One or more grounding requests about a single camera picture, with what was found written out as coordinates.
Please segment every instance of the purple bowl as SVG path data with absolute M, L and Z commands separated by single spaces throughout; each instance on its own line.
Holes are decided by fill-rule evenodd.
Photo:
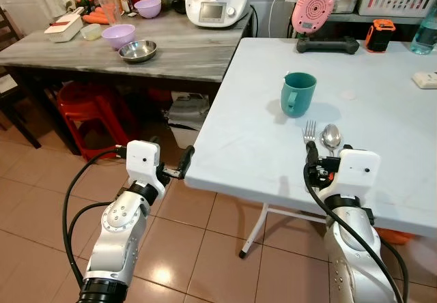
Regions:
M 154 18 L 161 11 L 161 0 L 142 0 L 135 3 L 134 7 L 139 15 L 144 18 Z
M 118 50 L 127 43 L 135 41 L 135 27 L 133 25 L 113 25 L 102 32 L 102 37 Z

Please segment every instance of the red plastic chair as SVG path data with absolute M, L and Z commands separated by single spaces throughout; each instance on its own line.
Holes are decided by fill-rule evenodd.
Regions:
M 104 132 L 102 125 L 105 126 L 118 145 L 126 145 L 129 141 L 139 137 L 137 120 L 129 111 L 123 98 L 112 87 L 70 83 L 58 93 L 57 102 L 59 110 L 86 160 L 112 148 L 90 149 L 85 144 L 85 136 L 89 131 L 95 130 L 98 134 Z M 121 120 L 127 121 L 132 126 L 133 131 L 130 136 L 124 131 L 120 123 Z M 78 121 L 81 122 L 79 128 L 75 124 Z M 108 154 L 105 157 L 114 156 L 115 154 Z

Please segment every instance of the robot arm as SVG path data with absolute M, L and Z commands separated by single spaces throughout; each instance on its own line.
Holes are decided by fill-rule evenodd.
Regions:
M 317 196 L 349 225 L 380 258 L 381 242 L 372 227 L 371 210 L 361 207 L 373 186 L 380 157 L 370 151 L 344 149 L 339 158 L 319 157 L 314 142 L 307 144 L 311 185 Z M 340 303 L 394 303 L 393 289 L 381 268 L 364 247 L 330 216 L 326 219 L 326 249 L 334 272 L 332 280 Z
M 185 176 L 193 153 L 194 147 L 188 147 L 178 169 L 170 170 L 159 164 L 157 144 L 129 142 L 126 168 L 130 188 L 103 212 L 102 230 L 83 277 L 78 303 L 121 303 L 126 299 L 150 207 L 157 197 L 164 197 L 169 177 Z

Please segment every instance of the white table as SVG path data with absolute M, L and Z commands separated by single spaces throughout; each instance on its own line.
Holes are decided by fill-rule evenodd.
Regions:
M 344 143 L 382 158 L 362 202 L 376 227 L 437 237 L 437 90 L 411 80 L 415 72 L 437 71 L 437 54 L 415 55 L 400 42 L 384 54 L 362 47 L 355 55 L 299 54 L 295 46 L 296 40 L 241 41 L 195 143 L 187 185 L 264 203 L 261 224 L 269 204 L 323 214 L 305 190 L 301 129 L 308 119 L 319 132 L 334 123 Z M 318 80 L 309 110 L 297 119 L 279 104 L 287 71 Z M 318 149 L 328 155 L 319 143 Z

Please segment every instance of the gray wooden tabletop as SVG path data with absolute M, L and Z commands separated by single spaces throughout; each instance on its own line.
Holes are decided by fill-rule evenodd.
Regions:
M 251 17 L 249 12 L 228 28 L 201 28 L 186 15 L 170 11 L 153 19 L 123 17 L 136 27 L 137 40 L 152 40 L 156 55 L 127 64 L 105 39 L 84 40 L 77 33 L 69 42 L 52 43 L 34 32 L 0 52 L 0 66 L 21 66 L 104 72 L 220 83 Z

